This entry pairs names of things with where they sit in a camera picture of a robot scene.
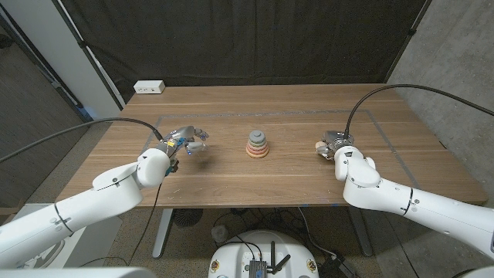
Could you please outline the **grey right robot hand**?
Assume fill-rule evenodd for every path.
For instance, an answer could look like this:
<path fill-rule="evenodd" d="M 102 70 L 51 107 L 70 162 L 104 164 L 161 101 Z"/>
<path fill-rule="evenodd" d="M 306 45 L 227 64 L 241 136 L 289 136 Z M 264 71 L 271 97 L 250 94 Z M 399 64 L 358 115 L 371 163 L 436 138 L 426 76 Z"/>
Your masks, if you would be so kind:
<path fill-rule="evenodd" d="M 342 131 L 326 131 L 321 140 L 316 143 L 315 148 L 317 154 L 327 160 L 333 160 L 338 149 L 353 145 L 354 137 L 352 135 L 345 137 Z"/>

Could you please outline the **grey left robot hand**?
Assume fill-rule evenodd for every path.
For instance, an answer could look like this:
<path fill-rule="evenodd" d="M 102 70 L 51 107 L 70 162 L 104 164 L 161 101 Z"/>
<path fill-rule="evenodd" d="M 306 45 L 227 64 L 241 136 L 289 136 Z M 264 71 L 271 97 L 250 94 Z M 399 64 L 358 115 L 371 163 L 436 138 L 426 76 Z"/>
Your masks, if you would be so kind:
<path fill-rule="evenodd" d="M 176 158 L 176 154 L 180 149 L 184 148 L 188 154 L 203 151 L 207 148 L 204 141 L 208 138 L 209 134 L 201 128 L 187 126 L 172 131 L 161 139 L 156 148 L 163 151 L 170 158 L 170 167 L 166 175 L 177 171 L 179 161 Z"/>

